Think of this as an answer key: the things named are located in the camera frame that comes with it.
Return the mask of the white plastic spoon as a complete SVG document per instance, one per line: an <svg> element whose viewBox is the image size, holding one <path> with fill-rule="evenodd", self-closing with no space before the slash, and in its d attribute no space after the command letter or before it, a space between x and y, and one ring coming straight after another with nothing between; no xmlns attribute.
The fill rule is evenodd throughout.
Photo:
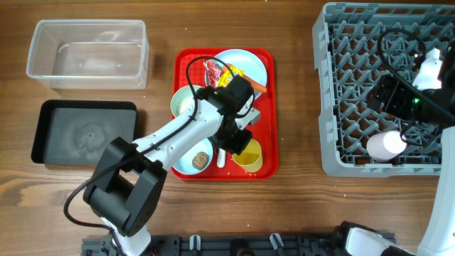
<svg viewBox="0 0 455 256"><path fill-rule="evenodd" d="M219 149L218 157L217 157L217 167L223 168L226 162L226 151L224 149Z"/></svg>

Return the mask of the yellow plastic cup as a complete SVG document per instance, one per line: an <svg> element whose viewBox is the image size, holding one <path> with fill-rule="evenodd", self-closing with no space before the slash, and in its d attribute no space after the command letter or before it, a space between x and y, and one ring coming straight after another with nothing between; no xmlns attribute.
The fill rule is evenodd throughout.
<svg viewBox="0 0 455 256"><path fill-rule="evenodd" d="M233 161L249 173L256 173L262 168L262 147L260 143L251 139L241 154L233 154Z"/></svg>

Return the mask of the brown chocolate cookie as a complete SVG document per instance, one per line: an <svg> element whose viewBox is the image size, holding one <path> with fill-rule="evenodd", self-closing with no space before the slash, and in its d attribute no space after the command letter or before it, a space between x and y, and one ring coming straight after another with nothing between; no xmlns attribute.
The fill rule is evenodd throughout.
<svg viewBox="0 0 455 256"><path fill-rule="evenodd" d="M193 160L192 165L197 170L203 170L209 162L209 155L203 151L198 152Z"/></svg>

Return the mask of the light blue bowl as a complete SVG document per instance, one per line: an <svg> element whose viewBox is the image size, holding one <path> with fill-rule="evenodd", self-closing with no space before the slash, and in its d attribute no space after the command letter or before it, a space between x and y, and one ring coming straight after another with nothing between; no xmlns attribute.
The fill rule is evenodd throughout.
<svg viewBox="0 0 455 256"><path fill-rule="evenodd" d="M192 160L194 156L203 151L209 155L209 162L207 166L203 170L198 170L193 167ZM204 171L210 165L213 159L213 146L210 143L209 139L204 139L198 142L195 146L193 146L187 153L185 153L174 165L173 169L180 174L185 175L196 175Z"/></svg>

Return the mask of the orange carrot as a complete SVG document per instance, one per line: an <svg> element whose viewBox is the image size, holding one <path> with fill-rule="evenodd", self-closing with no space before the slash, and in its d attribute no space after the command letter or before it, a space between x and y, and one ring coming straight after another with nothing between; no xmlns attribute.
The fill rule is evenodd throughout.
<svg viewBox="0 0 455 256"><path fill-rule="evenodd" d="M258 82L255 82L254 80L252 80L250 82L251 86L253 87L253 89L255 91L258 91L258 92L261 92L261 93L266 93L267 92L267 88L261 84L259 84Z"/></svg>

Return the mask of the yellow snack wrapper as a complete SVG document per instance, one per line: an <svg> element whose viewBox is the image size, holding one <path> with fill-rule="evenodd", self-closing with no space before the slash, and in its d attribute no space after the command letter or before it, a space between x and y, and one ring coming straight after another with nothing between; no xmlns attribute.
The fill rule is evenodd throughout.
<svg viewBox="0 0 455 256"><path fill-rule="evenodd" d="M242 77L245 74L244 70L238 69L235 66L231 66L230 69L233 72L233 75L231 74L231 72L228 69L221 71L220 77L218 78L218 81L217 81L217 85L216 85L217 87L226 87L236 75L239 75Z"/></svg>

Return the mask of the green bowl with rice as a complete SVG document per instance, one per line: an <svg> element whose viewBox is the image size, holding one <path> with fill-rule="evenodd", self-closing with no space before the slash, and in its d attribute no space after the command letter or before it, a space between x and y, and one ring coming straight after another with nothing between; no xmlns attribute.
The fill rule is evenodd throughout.
<svg viewBox="0 0 455 256"><path fill-rule="evenodd" d="M173 116L179 116L182 112L186 111L193 102L193 92L189 85L178 89L171 99L171 112Z"/></svg>

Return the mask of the red snack wrapper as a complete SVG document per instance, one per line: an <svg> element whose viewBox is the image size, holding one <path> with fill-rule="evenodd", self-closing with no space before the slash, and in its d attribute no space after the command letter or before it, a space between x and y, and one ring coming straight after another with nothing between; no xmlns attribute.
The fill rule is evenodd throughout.
<svg viewBox="0 0 455 256"><path fill-rule="evenodd" d="M225 73L225 66L216 59L207 59L203 62L205 68L205 84L210 87L220 87L220 78Z"/></svg>

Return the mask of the pink plastic cup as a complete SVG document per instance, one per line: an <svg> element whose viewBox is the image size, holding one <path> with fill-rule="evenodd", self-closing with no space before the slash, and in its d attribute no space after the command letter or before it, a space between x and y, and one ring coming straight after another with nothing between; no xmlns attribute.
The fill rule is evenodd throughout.
<svg viewBox="0 0 455 256"><path fill-rule="evenodd" d="M389 161L400 155L407 147L398 131L373 135L367 141L367 153L376 161Z"/></svg>

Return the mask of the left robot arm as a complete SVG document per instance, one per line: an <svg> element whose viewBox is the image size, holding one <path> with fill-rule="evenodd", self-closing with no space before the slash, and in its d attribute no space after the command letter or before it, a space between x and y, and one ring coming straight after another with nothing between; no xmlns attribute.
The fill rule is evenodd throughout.
<svg viewBox="0 0 455 256"><path fill-rule="evenodd" d="M171 167L196 144L241 154L252 138L246 126L259 115L248 104L249 81L237 75L225 87L195 90L182 114L132 143L107 145L83 193L84 201L113 234L120 255L140 255L151 241L146 223L154 213Z"/></svg>

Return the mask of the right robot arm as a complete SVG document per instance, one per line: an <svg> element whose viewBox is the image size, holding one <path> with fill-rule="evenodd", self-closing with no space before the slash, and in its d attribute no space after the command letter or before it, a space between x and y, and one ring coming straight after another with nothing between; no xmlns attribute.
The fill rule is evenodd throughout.
<svg viewBox="0 0 455 256"><path fill-rule="evenodd" d="M444 54L439 49L427 50L424 41L414 37L420 54L418 74L413 82L404 79L384 56L386 48L381 36L377 42L377 56L387 68L376 86L364 90L359 99L363 112L358 118L366 120L375 115L383 121L391 115L402 121L400 130L368 132L356 130L357 136L342 131L340 138L353 146L344 150L342 159L357 156L383 162L401 154L406 146L426 147L440 138L441 170L432 216L427 231L419 244L418 255L454 254L454 43Z"/></svg>

